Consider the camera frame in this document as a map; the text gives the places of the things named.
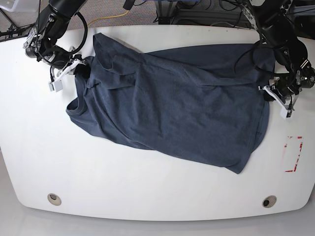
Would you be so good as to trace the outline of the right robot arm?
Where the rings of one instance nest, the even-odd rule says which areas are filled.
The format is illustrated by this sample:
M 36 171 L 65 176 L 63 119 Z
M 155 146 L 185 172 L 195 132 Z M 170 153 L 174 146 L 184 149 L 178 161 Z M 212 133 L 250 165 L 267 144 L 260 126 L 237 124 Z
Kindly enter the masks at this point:
M 78 65 L 70 69 L 72 74 L 80 74 L 85 78 L 90 75 L 90 66 L 79 54 L 88 36 L 88 24 L 79 12 L 85 3 L 85 0 L 50 0 L 43 10 L 39 10 L 38 18 L 23 45 L 29 58 L 42 60 L 50 66 L 52 82 L 57 80 L 54 69 L 65 71 L 75 62 L 78 62 Z M 67 51 L 57 46 L 57 40 L 65 34 L 69 22 L 74 16 L 78 16 L 82 21 L 84 34 L 80 45 L 72 51 Z

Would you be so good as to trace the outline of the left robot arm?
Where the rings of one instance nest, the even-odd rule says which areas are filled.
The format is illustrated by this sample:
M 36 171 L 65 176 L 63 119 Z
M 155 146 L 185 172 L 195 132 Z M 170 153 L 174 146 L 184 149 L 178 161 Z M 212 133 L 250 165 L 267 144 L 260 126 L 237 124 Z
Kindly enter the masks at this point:
M 253 62 L 257 71 L 277 78 L 273 92 L 282 102 L 315 84 L 315 70 L 308 59 L 307 48 L 297 38 L 294 27 L 285 16 L 291 3 L 289 0 L 265 0 L 261 5 L 254 6 L 248 0 L 236 1 L 260 37 L 250 51 L 250 58 L 253 58 L 256 49 L 266 47 L 274 52 L 276 61 L 287 70 L 286 73 L 269 72 Z

